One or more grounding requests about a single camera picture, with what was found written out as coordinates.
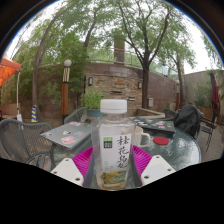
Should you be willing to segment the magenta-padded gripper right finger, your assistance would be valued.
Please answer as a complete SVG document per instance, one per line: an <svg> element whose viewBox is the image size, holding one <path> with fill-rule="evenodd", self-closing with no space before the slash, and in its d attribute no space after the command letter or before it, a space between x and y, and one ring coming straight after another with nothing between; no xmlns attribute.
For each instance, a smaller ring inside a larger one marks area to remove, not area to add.
<svg viewBox="0 0 224 224"><path fill-rule="evenodd" d="M175 172L162 156L152 156L137 146L132 148L131 164L136 187L148 185Z"/></svg>

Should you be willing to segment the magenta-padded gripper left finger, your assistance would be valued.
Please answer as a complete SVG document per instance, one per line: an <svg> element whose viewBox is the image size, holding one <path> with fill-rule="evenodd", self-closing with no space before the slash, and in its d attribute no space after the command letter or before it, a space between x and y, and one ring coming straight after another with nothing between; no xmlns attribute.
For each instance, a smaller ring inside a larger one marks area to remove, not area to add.
<svg viewBox="0 0 224 224"><path fill-rule="evenodd" d="M90 188L94 181L93 148L89 147L74 158L64 158L51 173L84 188Z"/></svg>

